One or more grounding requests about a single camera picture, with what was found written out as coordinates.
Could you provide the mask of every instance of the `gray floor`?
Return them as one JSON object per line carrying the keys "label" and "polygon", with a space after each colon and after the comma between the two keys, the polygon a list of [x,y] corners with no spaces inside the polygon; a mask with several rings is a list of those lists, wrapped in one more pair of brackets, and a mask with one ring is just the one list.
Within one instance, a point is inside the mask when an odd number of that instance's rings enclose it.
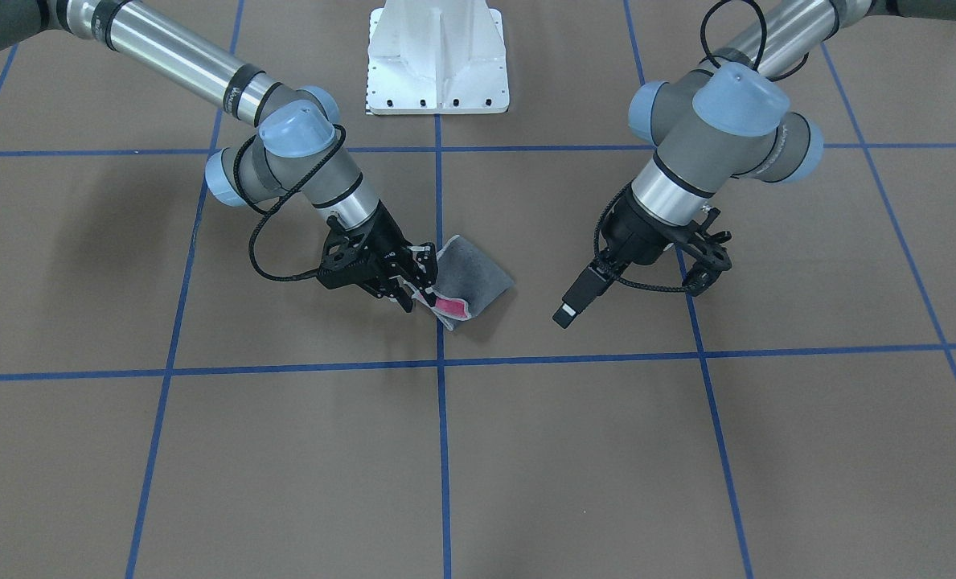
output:
{"label": "gray floor", "polygon": [[[330,89],[408,235],[517,279],[452,334],[253,273],[202,184],[247,128],[63,33],[0,54],[0,577],[956,578],[954,23],[868,19],[782,82],[826,160],[717,196],[735,269],[694,305],[551,323],[710,3],[493,2],[511,110],[434,120],[363,114],[378,2],[154,1]],[[293,206],[262,259],[322,235]]]}

